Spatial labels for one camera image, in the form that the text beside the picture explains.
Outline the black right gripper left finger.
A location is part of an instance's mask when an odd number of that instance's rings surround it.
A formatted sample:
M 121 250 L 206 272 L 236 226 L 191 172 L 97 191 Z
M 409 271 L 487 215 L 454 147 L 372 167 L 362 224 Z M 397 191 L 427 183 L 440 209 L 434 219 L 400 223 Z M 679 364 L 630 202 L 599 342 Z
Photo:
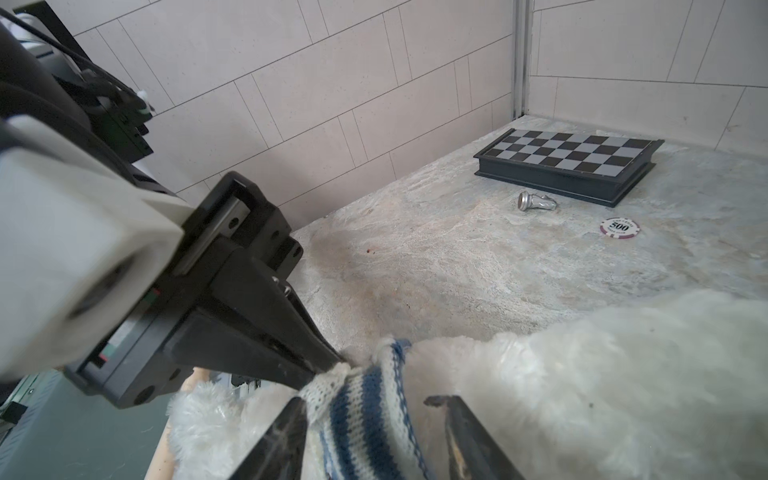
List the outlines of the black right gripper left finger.
M 229 477 L 299 480 L 308 431 L 306 402 L 292 398 Z

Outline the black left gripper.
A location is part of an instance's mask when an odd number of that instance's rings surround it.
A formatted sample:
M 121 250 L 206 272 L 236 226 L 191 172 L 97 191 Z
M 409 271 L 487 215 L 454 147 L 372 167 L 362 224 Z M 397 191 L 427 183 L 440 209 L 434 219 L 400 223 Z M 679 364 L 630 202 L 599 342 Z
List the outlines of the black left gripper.
M 283 281 L 302 249 L 253 181 L 227 173 L 182 228 L 171 264 L 119 326 L 123 338 L 108 334 L 64 367 L 81 392 L 132 408 L 178 391 L 189 366 L 300 390 L 342 361 Z

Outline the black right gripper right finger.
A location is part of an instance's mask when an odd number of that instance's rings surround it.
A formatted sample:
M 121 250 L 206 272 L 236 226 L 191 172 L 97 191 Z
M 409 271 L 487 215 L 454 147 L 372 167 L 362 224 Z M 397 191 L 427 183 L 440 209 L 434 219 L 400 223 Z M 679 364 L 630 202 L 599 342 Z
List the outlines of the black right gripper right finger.
M 451 479 L 524 479 L 461 397 L 430 396 L 424 404 L 445 413 Z

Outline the blue white striped knit sweater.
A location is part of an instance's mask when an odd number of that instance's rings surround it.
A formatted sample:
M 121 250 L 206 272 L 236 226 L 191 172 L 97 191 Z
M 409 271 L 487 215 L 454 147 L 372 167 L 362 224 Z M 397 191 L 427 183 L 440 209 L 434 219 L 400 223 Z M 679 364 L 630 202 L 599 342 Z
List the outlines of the blue white striped knit sweater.
M 372 363 L 335 365 L 299 391 L 329 479 L 431 479 L 404 389 L 411 343 L 382 340 Z

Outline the white plush teddy bear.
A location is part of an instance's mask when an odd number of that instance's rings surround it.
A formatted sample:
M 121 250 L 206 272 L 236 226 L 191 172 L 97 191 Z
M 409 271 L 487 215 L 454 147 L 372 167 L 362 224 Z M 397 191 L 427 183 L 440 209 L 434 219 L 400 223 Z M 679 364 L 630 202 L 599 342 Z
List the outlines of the white plush teddy bear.
M 372 363 L 379 343 L 342 361 Z M 767 304 L 713 290 L 488 341 L 411 343 L 405 396 L 431 479 L 449 475 L 444 415 L 463 399 L 526 479 L 763 479 L 767 475 Z M 210 379 L 169 406 L 172 479 L 226 479 L 300 390 Z M 329 479 L 307 432 L 306 479 Z

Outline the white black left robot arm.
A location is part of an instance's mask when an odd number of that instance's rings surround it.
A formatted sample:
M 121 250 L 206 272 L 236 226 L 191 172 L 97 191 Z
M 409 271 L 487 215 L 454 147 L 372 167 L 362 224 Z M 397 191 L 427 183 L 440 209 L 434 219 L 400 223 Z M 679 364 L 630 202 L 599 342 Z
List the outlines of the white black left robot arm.
M 197 206 L 135 167 L 152 107 L 53 15 L 1 15 L 1 384 L 59 369 L 130 408 L 195 367 L 300 389 L 339 354 L 288 276 L 302 256 L 255 183 Z

